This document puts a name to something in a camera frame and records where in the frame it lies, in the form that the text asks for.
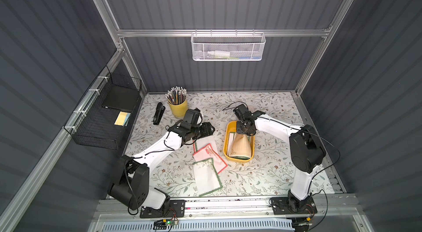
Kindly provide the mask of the yellow storage tray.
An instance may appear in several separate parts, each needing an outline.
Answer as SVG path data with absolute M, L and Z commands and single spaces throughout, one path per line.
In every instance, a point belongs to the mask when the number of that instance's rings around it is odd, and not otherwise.
M 229 161 L 246 163 L 255 155 L 255 137 L 236 133 L 236 123 L 227 125 L 223 153 Z

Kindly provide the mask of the beige lined stationery paper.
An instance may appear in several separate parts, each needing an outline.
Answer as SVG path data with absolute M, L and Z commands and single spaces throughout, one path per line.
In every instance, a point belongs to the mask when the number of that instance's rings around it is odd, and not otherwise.
M 252 157 L 252 148 L 249 136 L 246 134 L 234 133 L 233 139 L 229 141 L 227 154 L 231 158 L 247 160 Z

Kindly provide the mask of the green bordered stationery paper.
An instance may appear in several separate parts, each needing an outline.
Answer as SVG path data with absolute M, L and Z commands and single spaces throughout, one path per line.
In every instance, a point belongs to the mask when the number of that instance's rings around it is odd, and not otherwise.
M 200 149 L 206 147 L 208 144 L 211 145 L 212 149 L 216 152 L 218 152 L 218 148 L 215 142 L 215 138 L 213 135 L 204 137 L 204 138 L 200 138 L 198 140 L 195 141 L 195 143 L 193 144 L 193 150 L 194 153 L 198 152 Z

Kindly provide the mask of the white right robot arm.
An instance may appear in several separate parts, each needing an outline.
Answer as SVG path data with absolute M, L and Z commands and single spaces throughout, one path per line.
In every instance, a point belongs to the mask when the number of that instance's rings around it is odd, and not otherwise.
M 302 202 L 310 197 L 311 183 L 326 156 L 322 140 L 313 126 L 294 126 L 276 120 L 262 111 L 251 112 L 241 104 L 233 110 L 236 132 L 254 136 L 258 131 L 268 133 L 290 145 L 290 157 L 296 167 L 289 197 Z

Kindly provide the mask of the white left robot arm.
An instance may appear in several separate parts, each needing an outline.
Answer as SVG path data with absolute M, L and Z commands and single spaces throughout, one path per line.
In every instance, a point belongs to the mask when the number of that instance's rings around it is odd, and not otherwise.
M 203 122 L 199 109 L 188 109 L 182 120 L 168 127 L 153 145 L 134 156 L 123 155 L 112 169 L 107 194 L 127 207 L 130 215 L 141 207 L 167 209 L 168 195 L 150 186 L 150 174 L 171 153 L 213 135 L 215 127 Z

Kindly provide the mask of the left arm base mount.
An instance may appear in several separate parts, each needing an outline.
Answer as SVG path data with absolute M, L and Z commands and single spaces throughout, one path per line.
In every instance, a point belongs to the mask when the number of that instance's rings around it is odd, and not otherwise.
M 177 218 L 184 217 L 185 214 L 185 200 L 167 200 L 160 209 L 154 209 L 151 207 L 142 207 L 140 212 L 140 218 L 154 219 L 163 218 L 170 219 L 176 216 Z

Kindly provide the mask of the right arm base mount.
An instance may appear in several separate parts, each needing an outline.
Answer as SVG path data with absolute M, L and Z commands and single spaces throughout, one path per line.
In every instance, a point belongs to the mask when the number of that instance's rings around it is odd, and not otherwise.
M 318 213 L 315 202 L 311 196 L 302 201 L 295 197 L 275 197 L 269 199 L 269 205 L 275 215 L 307 214 L 313 217 Z

